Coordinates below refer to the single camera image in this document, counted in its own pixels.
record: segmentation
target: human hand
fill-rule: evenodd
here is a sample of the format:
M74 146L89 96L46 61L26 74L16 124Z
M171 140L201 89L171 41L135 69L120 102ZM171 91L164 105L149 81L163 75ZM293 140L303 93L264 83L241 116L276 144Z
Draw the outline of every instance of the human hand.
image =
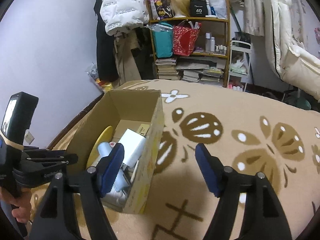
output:
M0 199L8 204L15 205L19 208L12 210L12 216L19 223L27 223L31 216L31 196L32 193L28 188L21 189L22 194L18 198L14 198L5 188L0 187Z

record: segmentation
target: yellow plate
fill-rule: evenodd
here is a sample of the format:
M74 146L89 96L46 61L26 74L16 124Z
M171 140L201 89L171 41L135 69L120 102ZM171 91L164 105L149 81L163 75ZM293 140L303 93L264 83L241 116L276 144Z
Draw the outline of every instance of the yellow plate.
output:
M90 152L89 159L87 161L87 168L89 168L92 163L99 157L98 146L102 142L110 142L112 139L113 128L112 126L108 126L102 134L99 136L98 140L94 144L92 151Z

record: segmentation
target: wall outlet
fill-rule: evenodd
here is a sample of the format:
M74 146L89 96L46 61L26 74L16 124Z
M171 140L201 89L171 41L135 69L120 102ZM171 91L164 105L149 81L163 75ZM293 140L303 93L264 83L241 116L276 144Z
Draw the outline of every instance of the wall outlet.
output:
M32 136L32 134L28 131L28 132L26 133L26 135L24 136L24 139L25 139L25 141L30 145L35 138L34 138L34 137Z

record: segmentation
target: metal bolt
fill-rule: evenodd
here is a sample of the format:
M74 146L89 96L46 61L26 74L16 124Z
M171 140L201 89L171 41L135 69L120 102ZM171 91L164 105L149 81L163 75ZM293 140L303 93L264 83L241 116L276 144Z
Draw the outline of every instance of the metal bolt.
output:
M226 173L231 173L233 171L233 168L231 168L230 166L225 166L223 168L223 170L226 172Z
M263 172L258 172L258 173L257 173L257 176L258 176L258 178L260 178L260 179L264 179L264 178L266 177Z
M61 172L58 172L54 177L56 178L56 179L61 179L62 178L62 173Z
M92 174L92 173L95 173L96 170L97 170L97 169L96 169L95 167L91 166L91 167L89 167L89 168L87 169L87 172L89 172L90 174Z

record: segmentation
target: blanket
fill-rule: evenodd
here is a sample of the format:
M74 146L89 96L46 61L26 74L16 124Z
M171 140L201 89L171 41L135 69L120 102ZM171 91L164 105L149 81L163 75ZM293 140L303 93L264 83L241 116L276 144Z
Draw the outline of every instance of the blanket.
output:
M284 208L293 239L310 222L320 205L319 113L184 81L134 81L119 89L161 90L165 115L144 214L105 208L119 240L203 239L219 200L208 191L195 160L198 143L240 173L266 174ZM55 149L66 149L82 121ZM33 190L34 212L46 187ZM242 194L239 199L232 239L239 236L245 198ZM90 239L78 195L75 205L82 237Z

